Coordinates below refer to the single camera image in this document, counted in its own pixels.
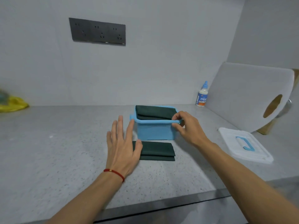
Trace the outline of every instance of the wall socket panel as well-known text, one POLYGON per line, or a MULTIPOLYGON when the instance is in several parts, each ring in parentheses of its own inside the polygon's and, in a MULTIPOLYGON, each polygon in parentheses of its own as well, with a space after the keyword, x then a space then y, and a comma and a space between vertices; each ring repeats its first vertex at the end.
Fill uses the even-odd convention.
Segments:
POLYGON ((126 44, 126 26, 69 18, 73 41, 126 44))

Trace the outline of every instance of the blue storage box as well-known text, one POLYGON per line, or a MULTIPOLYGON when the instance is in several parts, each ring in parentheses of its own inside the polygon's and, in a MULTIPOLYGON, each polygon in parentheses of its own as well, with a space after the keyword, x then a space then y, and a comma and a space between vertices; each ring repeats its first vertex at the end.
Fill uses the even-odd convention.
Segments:
POLYGON ((174 140, 177 131, 171 126, 172 123, 180 124, 180 120, 141 120, 137 119, 136 109, 130 115, 130 120, 134 119, 137 124, 137 136, 142 141, 146 140, 174 140))

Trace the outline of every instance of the hand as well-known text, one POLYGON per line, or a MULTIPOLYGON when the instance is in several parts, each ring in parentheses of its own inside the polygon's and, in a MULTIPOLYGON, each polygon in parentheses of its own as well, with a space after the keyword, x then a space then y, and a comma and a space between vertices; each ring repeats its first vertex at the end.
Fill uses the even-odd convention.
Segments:
POLYGON ((134 120, 132 119, 123 138, 123 116, 114 120, 111 132, 107 132, 108 157, 106 168, 120 173, 125 178, 130 175, 139 162, 142 150, 141 140, 137 140, 133 152, 132 135, 134 120))
POLYGON ((198 120, 190 115, 188 112, 180 111, 176 113, 172 120, 183 119, 181 124, 173 123, 172 126, 176 128, 182 137, 195 147, 200 147, 202 144, 209 142, 209 139, 202 130, 198 120))

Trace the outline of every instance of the plastic bottle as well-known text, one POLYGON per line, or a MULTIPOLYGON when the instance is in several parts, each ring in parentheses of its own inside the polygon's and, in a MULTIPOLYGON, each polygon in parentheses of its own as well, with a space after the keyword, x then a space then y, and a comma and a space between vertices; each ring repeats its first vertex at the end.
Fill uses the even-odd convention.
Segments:
POLYGON ((207 100, 207 81, 202 85, 202 89, 198 92, 196 106, 204 107, 207 100))

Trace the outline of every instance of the yellow plastic bag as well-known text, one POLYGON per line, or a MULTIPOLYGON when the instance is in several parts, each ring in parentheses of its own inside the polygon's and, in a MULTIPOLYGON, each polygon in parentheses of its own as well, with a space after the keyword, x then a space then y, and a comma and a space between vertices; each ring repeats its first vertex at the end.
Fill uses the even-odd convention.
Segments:
POLYGON ((14 112, 28 106, 22 98, 10 96, 8 98, 8 105, 0 105, 0 112, 14 112))

